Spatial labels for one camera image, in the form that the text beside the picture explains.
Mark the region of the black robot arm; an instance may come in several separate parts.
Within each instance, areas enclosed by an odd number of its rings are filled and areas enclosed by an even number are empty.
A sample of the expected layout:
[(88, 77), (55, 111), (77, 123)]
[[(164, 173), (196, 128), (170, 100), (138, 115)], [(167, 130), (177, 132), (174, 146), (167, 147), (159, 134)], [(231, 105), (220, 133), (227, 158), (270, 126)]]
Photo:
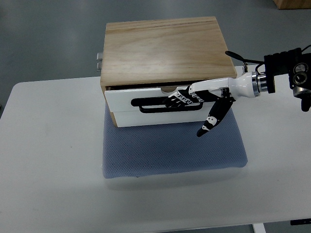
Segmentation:
[(263, 61), (245, 59), (237, 53), (226, 51), (231, 58), (243, 62), (243, 70), (247, 71), (248, 63), (256, 64), (252, 73), (252, 82), (256, 96), (261, 92), (275, 93), (275, 76), (288, 75), (289, 88), (293, 96), (301, 99), (301, 110), (311, 109), (311, 54), (305, 48), (265, 55)]

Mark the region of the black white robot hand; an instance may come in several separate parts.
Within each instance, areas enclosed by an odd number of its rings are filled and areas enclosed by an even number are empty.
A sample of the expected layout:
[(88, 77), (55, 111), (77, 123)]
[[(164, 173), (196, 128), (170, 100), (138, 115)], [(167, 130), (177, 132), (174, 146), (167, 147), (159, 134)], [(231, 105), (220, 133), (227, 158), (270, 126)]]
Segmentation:
[(194, 103), (213, 102), (202, 128), (197, 132), (201, 137), (216, 127), (226, 116), (233, 102), (240, 97), (254, 98), (266, 91), (257, 72), (248, 72), (238, 78), (220, 78), (193, 83), (169, 95), (164, 105), (181, 108)]

